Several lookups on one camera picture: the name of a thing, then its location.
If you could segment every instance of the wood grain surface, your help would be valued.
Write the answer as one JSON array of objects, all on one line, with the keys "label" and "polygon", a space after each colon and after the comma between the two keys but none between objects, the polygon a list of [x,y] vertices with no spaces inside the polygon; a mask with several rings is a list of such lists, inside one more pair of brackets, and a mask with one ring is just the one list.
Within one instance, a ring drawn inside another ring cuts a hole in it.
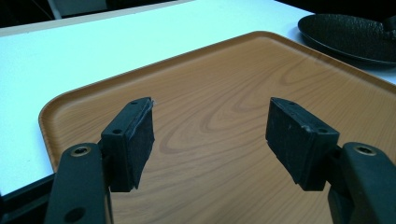
[{"label": "wood grain surface", "polygon": [[151,96],[156,141],[138,190],[112,193],[116,223],[332,223],[266,145],[271,96],[292,100],[396,162],[396,88],[279,35],[255,32],[67,92],[39,122],[54,170]]}]

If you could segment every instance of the wooden tray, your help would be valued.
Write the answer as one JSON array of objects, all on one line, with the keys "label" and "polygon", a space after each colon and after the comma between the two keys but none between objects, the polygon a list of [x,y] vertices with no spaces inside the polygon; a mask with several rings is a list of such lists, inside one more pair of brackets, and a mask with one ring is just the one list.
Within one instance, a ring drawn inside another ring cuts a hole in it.
[{"label": "wooden tray", "polygon": [[282,36],[255,32],[67,92],[39,123],[54,171],[151,96],[156,141],[139,190],[113,193],[116,223],[332,223],[266,145],[271,96],[292,100],[396,161],[396,88]]}]

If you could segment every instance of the tray rim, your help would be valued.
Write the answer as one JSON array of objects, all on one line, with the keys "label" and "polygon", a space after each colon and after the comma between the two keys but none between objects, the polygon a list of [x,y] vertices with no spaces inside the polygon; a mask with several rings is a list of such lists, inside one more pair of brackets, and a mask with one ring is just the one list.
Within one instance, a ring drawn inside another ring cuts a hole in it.
[{"label": "tray rim", "polygon": [[390,91],[392,94],[396,95],[396,86],[393,85],[390,82],[387,82],[384,79],[381,79],[380,77],[376,77],[374,75],[371,75],[369,73],[366,73],[359,68],[356,68],[350,64],[344,63],[342,61],[339,61],[329,55],[326,55],[322,52],[319,52],[315,49],[311,49],[308,46],[304,46],[302,44],[299,44],[295,41],[292,41],[282,35],[278,35],[275,33],[271,32],[266,32],[266,31],[255,31],[251,33],[247,33],[244,35],[239,35],[224,41],[220,41],[219,43],[215,43],[203,48],[195,49],[183,54],[179,54],[177,56],[158,61],[156,63],[151,63],[136,69],[133,69],[131,71],[127,71],[125,73],[121,73],[118,75],[115,75],[113,77],[108,77],[96,82],[93,82],[88,85],[81,86],[79,88],[75,88],[71,91],[66,91],[64,93],[61,93],[54,98],[52,98],[50,101],[48,101],[43,108],[41,109],[39,116],[38,116],[38,123],[39,123],[39,128],[40,132],[42,133],[42,137],[45,143],[46,150],[49,155],[49,161],[51,163],[51,167],[53,171],[56,171],[56,165],[54,164],[54,158],[51,154],[51,142],[49,139],[46,137],[48,136],[48,129],[46,128],[46,123],[44,117],[47,115],[47,113],[53,111],[51,110],[53,107],[56,107],[58,105],[63,105],[64,103],[67,103],[67,99],[74,98],[76,95],[78,97],[84,97],[94,90],[96,90],[95,87],[100,87],[103,83],[106,83],[106,87],[111,88],[112,83],[120,83],[124,79],[131,79],[132,78],[140,78],[140,77],[145,77],[149,75],[152,71],[159,71],[161,69],[167,68],[167,67],[172,67],[178,63],[183,63],[187,62],[190,59],[195,59],[202,57],[203,55],[206,55],[208,53],[212,53],[216,50],[220,49],[227,49],[229,46],[237,45],[240,43],[248,42],[256,38],[269,38],[271,40],[274,40],[277,43],[281,43],[285,45],[286,47],[295,49],[300,51],[301,53],[309,55],[309,57],[316,58],[316,60],[319,60],[323,63],[326,63],[334,68],[340,69],[349,75],[352,75],[354,77],[358,77],[362,80],[370,82],[372,85],[377,86],[383,91]]}]

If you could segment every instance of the white tabletop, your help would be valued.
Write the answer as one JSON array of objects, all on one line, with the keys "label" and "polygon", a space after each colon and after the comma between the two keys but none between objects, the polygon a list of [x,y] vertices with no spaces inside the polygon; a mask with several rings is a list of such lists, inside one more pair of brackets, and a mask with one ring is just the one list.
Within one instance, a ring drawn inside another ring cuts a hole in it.
[{"label": "white tabletop", "polygon": [[[195,0],[0,29],[0,192],[53,173],[38,115],[55,96],[254,31],[302,43],[297,22],[309,14],[272,0]],[[396,68],[367,72],[396,83]]]}]

